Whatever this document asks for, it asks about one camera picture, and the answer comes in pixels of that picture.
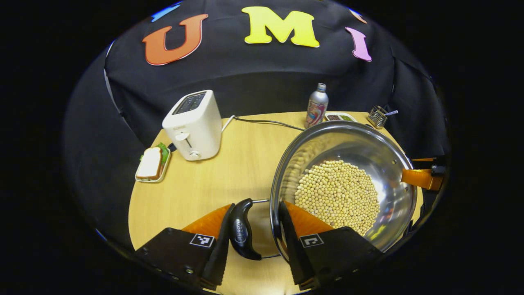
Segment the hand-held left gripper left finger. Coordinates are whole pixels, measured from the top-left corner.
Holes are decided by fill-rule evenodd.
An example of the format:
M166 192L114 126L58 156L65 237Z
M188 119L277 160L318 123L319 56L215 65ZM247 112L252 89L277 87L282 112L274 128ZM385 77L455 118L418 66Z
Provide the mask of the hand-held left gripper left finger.
M228 259L228 221L233 208L234 204L225 205L183 229L166 227L139 247L135 257L185 287L216 290Z

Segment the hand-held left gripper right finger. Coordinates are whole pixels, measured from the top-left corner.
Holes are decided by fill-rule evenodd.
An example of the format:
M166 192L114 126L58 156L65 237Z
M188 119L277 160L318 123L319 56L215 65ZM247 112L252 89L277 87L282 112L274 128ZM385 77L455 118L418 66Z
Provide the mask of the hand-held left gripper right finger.
M319 219L292 204L281 202L279 218L294 283L300 289L333 289L360 272L372 268L383 252L350 227L307 230L298 224Z

